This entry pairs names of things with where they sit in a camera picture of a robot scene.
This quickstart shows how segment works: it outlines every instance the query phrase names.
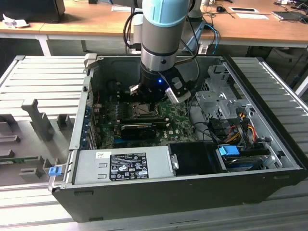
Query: warning label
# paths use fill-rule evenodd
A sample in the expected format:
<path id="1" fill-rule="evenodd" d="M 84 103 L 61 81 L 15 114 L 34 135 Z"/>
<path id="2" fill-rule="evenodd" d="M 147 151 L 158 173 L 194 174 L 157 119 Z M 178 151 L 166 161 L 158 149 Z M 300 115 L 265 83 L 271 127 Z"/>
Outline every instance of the warning label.
<path id="1" fill-rule="evenodd" d="M 110 155 L 110 180 L 149 178 L 145 153 Z"/>

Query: motherboard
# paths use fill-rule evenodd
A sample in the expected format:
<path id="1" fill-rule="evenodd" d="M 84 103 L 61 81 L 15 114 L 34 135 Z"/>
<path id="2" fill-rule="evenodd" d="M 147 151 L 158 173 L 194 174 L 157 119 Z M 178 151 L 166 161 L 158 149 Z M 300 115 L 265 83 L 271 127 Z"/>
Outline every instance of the motherboard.
<path id="1" fill-rule="evenodd" d="M 110 96 L 96 110 L 101 148 L 165 146 L 197 141 L 187 104 L 121 102 Z"/>

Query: green circuit board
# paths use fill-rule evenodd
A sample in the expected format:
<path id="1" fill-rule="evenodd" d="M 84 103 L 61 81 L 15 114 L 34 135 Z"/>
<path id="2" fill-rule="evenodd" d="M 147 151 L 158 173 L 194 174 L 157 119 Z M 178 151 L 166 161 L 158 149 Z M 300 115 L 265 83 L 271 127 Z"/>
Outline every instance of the green circuit board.
<path id="1" fill-rule="evenodd" d="M 133 109 L 138 103 L 120 103 L 116 99 L 109 98 L 102 103 L 99 116 L 100 137 L 102 140 L 102 149 L 110 148 L 129 148 L 129 147 L 149 147 L 165 146 L 172 142 L 190 142 L 197 141 L 192 125 L 187 117 L 187 105 L 185 102 L 172 104 L 169 100 L 155 105 L 155 109 L 148 111 L 139 109 L 140 117 L 136 115 Z M 163 119 L 166 126 L 156 130 L 156 136 L 148 140 L 123 140 L 121 137 L 121 128 L 129 123 L 122 123 L 119 120 L 119 114 L 124 118 L 133 118 L 140 121 L 140 124 L 147 124 L 143 121 L 151 119 Z"/>

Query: wooden desk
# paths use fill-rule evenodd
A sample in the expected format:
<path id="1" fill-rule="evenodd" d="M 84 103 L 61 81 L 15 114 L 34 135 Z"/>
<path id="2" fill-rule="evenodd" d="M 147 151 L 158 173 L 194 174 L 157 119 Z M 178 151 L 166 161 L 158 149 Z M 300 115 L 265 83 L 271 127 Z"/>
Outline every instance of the wooden desk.
<path id="1" fill-rule="evenodd" d="M 308 45 L 308 25 L 301 22 L 281 21 L 272 15 L 273 11 L 284 11 L 284 8 L 273 4 L 273 0 L 234 0 L 234 3 L 219 2 L 232 12 L 229 6 L 255 8 L 269 20 L 241 19 L 236 14 L 216 14 L 213 18 L 215 28 L 220 32 L 222 44 L 306 47 Z M 204 11 L 215 11 L 216 5 L 204 7 Z M 209 33 L 203 33 L 202 39 L 213 39 Z"/>
<path id="2" fill-rule="evenodd" d="M 113 12 L 107 3 L 65 0 L 65 15 L 59 24 L 45 24 L 41 34 L 122 36 L 128 12 Z"/>
<path id="3" fill-rule="evenodd" d="M 81 40 L 86 50 L 85 40 L 122 41 L 124 22 L 128 12 L 112 12 L 106 3 L 88 4 L 88 1 L 64 0 L 65 15 L 59 24 L 31 23 L 31 27 L 7 29 L 0 24 L 0 37 L 38 39 L 45 55 L 51 55 L 48 47 L 50 39 Z M 284 11 L 273 4 L 273 0 L 234 0 L 233 4 L 219 2 L 229 12 L 229 6 L 256 8 L 260 13 Z M 207 11 L 216 12 L 216 5 Z M 215 28 L 220 32 L 220 44 L 254 45 L 276 47 L 306 47 L 308 25 L 301 22 L 279 22 L 274 15 L 266 15 L 269 20 L 241 19 L 236 14 L 216 14 Z M 201 42 L 206 47 L 213 39 L 213 32 L 204 31 Z"/>

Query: floor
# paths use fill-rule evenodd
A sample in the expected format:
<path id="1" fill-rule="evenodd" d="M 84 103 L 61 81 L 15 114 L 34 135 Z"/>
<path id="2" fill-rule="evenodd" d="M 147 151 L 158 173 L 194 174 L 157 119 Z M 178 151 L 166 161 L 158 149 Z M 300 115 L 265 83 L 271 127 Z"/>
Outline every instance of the floor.
<path id="1" fill-rule="evenodd" d="M 88 52 L 98 53 L 98 54 L 124 54 L 125 47 L 123 43 L 119 42 L 97 42 L 97 41 L 87 41 Z M 54 55 L 85 55 L 81 49 L 80 41 L 70 41 L 70 40 L 52 40 L 51 49 Z M 247 46 L 229 46 L 229 45 L 219 45 L 215 54 L 224 55 L 229 54 L 233 57 L 245 57 L 247 53 Z M 293 71 L 288 75 L 292 66 L 297 62 L 301 54 L 304 55 L 299 60 Z M 39 42 L 32 39 L 6 39 L 0 38 L 0 76 L 10 65 L 12 60 L 16 55 L 43 55 Z M 274 48 L 266 62 L 271 66 L 271 68 L 288 84 L 290 84 L 294 76 L 299 73 L 299 71 L 307 63 L 308 52 L 305 49 L 282 49 Z M 308 102 L 308 94 L 303 96 L 303 100 Z"/>

